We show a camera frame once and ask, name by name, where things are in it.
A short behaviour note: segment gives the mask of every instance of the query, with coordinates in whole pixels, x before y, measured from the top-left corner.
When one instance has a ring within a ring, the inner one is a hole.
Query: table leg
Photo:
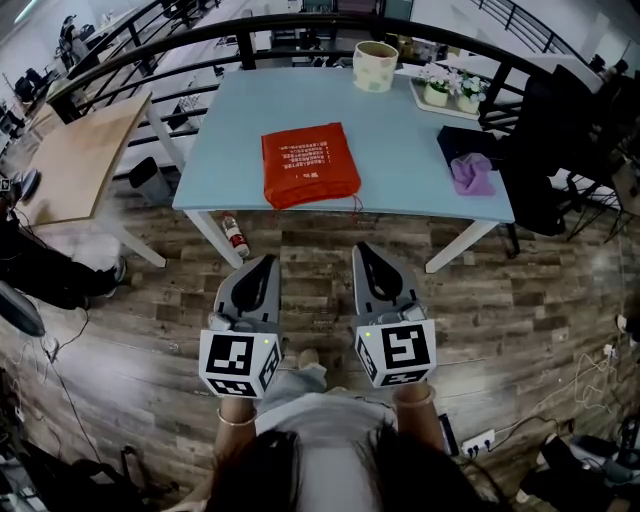
[[[222,257],[227,260],[229,265],[233,268],[240,268],[242,266],[242,258],[233,248],[233,246],[227,240],[227,237],[222,230],[211,218],[209,212],[197,211],[197,210],[185,210],[187,217],[191,219],[196,227],[200,230],[200,233],[211,242],[211,244],[218,250]]]
[[[426,273],[434,274],[440,270],[453,258],[462,254],[497,225],[497,222],[484,220],[475,221],[471,226],[458,235],[458,238],[442,249],[425,265]]]
[[[154,264],[156,267],[163,268],[167,266],[166,259],[160,256],[153,249],[151,249],[138,237],[133,236],[126,229],[124,229],[124,227],[118,220],[108,215],[100,215],[94,219],[94,222],[96,222],[107,233],[117,238],[129,249],[131,249],[134,252],[137,252],[140,256],[142,256],[144,259],[146,259],[150,263]]]
[[[180,172],[184,171],[184,156],[182,156],[180,150],[171,140],[169,132],[165,128],[164,123],[160,119],[160,116],[158,116],[153,105],[149,105],[146,116],[151,128],[153,128],[153,131],[158,136],[160,144],[162,144],[167,153],[169,153],[169,158],[171,158]]]

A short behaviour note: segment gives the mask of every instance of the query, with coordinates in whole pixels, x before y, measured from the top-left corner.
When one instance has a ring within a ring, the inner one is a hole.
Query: bag
[[[360,176],[341,123],[262,136],[264,197],[276,209],[349,197]]]

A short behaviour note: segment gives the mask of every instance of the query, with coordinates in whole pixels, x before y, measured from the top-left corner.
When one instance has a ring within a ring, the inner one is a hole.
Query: flower pot
[[[458,96],[458,108],[467,114],[477,114],[479,106],[479,101],[471,101],[464,94]]]
[[[449,99],[449,93],[436,91],[429,84],[424,87],[424,101],[434,107],[445,107],[447,100]]]
[[[367,92],[387,92],[398,63],[398,50],[376,41],[362,41],[353,53],[353,83]]]

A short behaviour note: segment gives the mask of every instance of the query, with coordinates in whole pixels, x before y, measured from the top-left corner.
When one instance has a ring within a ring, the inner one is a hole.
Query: light blue table
[[[230,73],[200,128],[173,207],[184,210],[227,261],[242,260],[207,212],[270,210],[264,198],[261,136],[339,121],[362,179],[364,211],[458,217],[474,222],[426,266],[436,272],[498,223],[513,222],[499,173],[490,173],[493,197],[465,197],[453,188],[438,145],[444,125],[479,130],[478,123],[424,112],[409,78],[396,75],[387,93],[366,93],[352,71],[280,68]],[[353,211],[352,197],[298,206],[298,210]]]

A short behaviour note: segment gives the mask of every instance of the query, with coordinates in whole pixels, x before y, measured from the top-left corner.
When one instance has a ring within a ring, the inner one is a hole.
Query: purple cloth
[[[480,153],[469,153],[451,162],[453,186],[462,196],[492,196],[496,193],[489,181],[491,161]]]

